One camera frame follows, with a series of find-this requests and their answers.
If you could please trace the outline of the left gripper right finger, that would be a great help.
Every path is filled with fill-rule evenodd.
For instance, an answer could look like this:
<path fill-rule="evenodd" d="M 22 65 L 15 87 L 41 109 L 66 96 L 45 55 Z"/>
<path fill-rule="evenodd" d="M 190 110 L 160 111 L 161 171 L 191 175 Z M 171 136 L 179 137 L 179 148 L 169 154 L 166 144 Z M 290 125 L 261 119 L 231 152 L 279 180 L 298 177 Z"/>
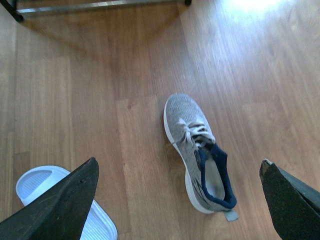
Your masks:
<path fill-rule="evenodd" d="M 283 240 L 320 238 L 320 192 L 264 159 L 259 176 L 272 224 Z"/>

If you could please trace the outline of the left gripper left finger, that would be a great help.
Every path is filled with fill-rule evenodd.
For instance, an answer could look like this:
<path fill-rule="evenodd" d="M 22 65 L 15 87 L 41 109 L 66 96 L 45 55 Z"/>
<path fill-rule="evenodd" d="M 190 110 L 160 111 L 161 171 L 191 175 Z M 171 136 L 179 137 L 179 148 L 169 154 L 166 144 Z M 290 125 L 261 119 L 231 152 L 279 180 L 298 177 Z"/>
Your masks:
<path fill-rule="evenodd" d="M 0 223 L 2 240 L 78 240 L 96 193 L 94 157 Z"/>

